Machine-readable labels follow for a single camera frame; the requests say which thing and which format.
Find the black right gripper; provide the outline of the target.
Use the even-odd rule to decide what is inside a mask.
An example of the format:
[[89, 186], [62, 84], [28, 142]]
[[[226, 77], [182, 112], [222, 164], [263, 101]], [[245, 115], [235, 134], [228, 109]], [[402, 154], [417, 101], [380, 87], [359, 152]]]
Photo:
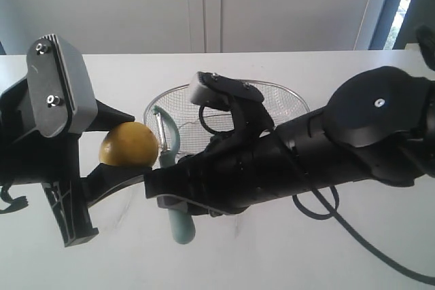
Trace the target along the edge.
[[145, 197], [162, 209], [192, 216], [235, 215], [252, 205], [294, 197], [306, 191], [306, 177], [297, 166], [291, 130], [305, 113], [276, 124], [262, 99], [227, 96], [204, 111], [229, 113], [232, 128], [218, 130], [204, 150], [166, 168], [144, 172]]

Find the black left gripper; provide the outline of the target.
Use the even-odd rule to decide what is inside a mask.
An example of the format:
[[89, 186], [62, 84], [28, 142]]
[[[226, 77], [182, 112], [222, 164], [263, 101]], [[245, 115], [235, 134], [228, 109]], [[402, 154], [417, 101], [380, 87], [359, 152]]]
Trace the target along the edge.
[[[96, 103], [97, 115], [84, 132], [110, 131], [135, 121], [133, 115], [99, 100]], [[6, 211], [28, 204], [24, 196], [10, 197], [12, 185], [40, 183], [67, 247], [88, 242], [99, 233], [92, 226], [88, 207], [143, 183], [144, 174], [152, 171], [146, 166], [99, 164], [80, 177], [78, 140], [83, 133], [43, 137], [36, 130], [26, 77], [1, 95], [1, 199], [9, 203]]]

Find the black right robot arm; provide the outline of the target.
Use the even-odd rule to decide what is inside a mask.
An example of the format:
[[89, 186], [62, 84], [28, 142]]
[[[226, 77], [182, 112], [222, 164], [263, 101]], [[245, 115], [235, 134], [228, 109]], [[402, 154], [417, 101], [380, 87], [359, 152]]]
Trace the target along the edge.
[[434, 81], [392, 66], [348, 79], [326, 105], [281, 124], [240, 79], [198, 72], [190, 100], [228, 112], [232, 128], [205, 148], [144, 174], [147, 198], [186, 202], [193, 215], [372, 179], [411, 187], [434, 175]]

